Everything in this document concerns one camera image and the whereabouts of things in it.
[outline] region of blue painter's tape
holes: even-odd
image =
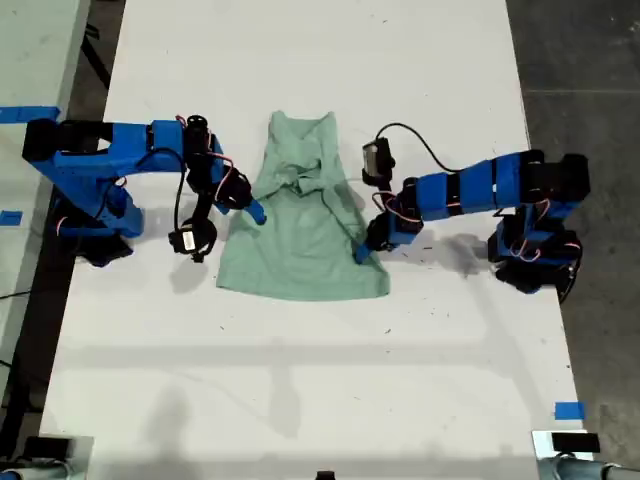
[[[0,123],[27,123],[38,118],[55,120],[58,115],[58,107],[0,107]]]
[[[556,420],[584,420],[582,402],[556,402]]]
[[[2,210],[0,212],[0,227],[17,227],[22,221],[22,212]]]

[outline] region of black cable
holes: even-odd
[[[580,270],[581,264],[582,264],[582,248],[580,249],[580,256],[578,257],[578,259],[576,260],[576,263],[573,266],[573,275],[569,277],[569,280],[570,280],[569,285],[567,285],[567,288],[565,288],[564,292],[559,297],[560,304],[562,304],[562,302],[564,302],[567,299],[567,297],[569,296],[569,293],[571,293],[571,290],[573,290],[573,286],[576,284],[576,278],[578,277],[578,271]]]
[[[422,137],[422,135],[420,135],[417,130],[411,128],[409,125],[405,125],[404,123],[399,123],[399,122],[388,123],[387,125],[382,127],[380,129],[380,131],[377,133],[376,140],[378,138],[380,138],[380,135],[382,135],[382,132],[384,132],[389,127],[402,127],[402,128],[405,128],[405,129],[409,130],[411,133],[413,133],[416,137],[418,137],[418,139],[422,142],[422,145],[424,145],[424,147],[428,150],[428,152],[431,154],[431,157],[433,158],[433,160],[438,164],[438,166],[441,169],[443,169],[443,170],[445,170],[447,172],[450,172],[450,173],[459,173],[459,172],[461,172],[463,170],[463,169],[456,170],[454,168],[445,167],[442,164],[442,162],[440,160],[438,160],[438,157],[436,157],[436,154],[433,153],[433,150],[431,150],[431,147],[429,146],[427,141]]]
[[[170,153],[180,162],[180,183],[178,184],[178,191],[176,192],[176,203],[173,208],[173,229],[179,230],[180,227],[178,227],[178,211],[180,210],[180,197],[182,196],[182,187],[184,186],[184,179],[187,174],[187,165],[184,161],[184,158],[182,158],[182,155],[180,155],[178,152],[168,147],[160,147],[150,151],[144,157],[138,160],[136,162],[136,167],[140,167],[140,165],[149,160],[149,158],[153,157],[156,153]]]
[[[0,296],[0,300],[5,300],[7,298],[11,298],[11,297],[20,297],[22,295],[29,295],[31,293],[31,290],[26,290],[24,292],[15,292],[15,293],[10,293],[8,295],[2,295]]]

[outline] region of white tabletop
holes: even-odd
[[[108,120],[202,114],[255,178],[277,109],[336,112],[353,179],[390,121],[454,167],[528,147],[504,0],[127,2]],[[389,138],[396,186],[437,171]],[[530,431],[581,426],[553,419],[576,399],[555,292],[523,295],[474,254],[491,215],[384,255],[386,297],[285,302],[215,288],[217,213],[204,265],[173,254],[177,181],[129,178],[135,254],[73,275],[42,432],[95,437],[92,480],[533,479]],[[351,185],[373,218],[372,190]]]
[[[87,0],[0,1],[0,107],[55,105],[66,111],[88,13]],[[0,296],[31,288],[51,195],[51,183],[22,159],[25,130],[0,125],[0,212],[23,213],[20,226],[0,226]],[[0,301],[0,359],[6,362],[27,301]],[[0,392],[7,375],[0,367]]]

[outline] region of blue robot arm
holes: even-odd
[[[155,120],[150,125],[86,121],[55,121],[57,109],[9,107],[0,111],[0,123],[27,122],[23,157],[56,186],[56,231],[75,238],[75,254],[104,266],[132,250],[120,236],[143,232],[142,211],[118,179],[150,172],[180,173],[174,210],[174,251],[202,262],[213,248],[217,233],[208,220],[211,206],[223,214],[246,210],[258,224],[264,210],[251,196],[244,175],[222,152],[207,121],[194,115],[186,121]],[[99,140],[109,146],[97,149]],[[179,224],[178,210],[184,181],[198,194],[191,218]]]
[[[502,216],[488,242],[496,276],[526,293],[554,284],[561,300],[566,297],[582,245],[563,221],[590,191],[584,156],[546,163],[539,150],[514,153],[452,173],[407,178],[396,195],[390,188],[395,160],[387,139],[376,138],[363,151],[363,180],[379,189],[382,213],[369,224],[355,252],[357,263],[373,251],[412,243],[424,222],[515,207],[515,214]]]

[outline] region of gray floor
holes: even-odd
[[[603,458],[640,468],[640,126],[638,0],[507,0],[532,146],[585,153],[592,194],[571,217],[586,249],[563,306],[587,426]],[[112,63],[123,1],[94,0],[97,50]],[[101,119],[105,91],[84,58],[70,115]]]

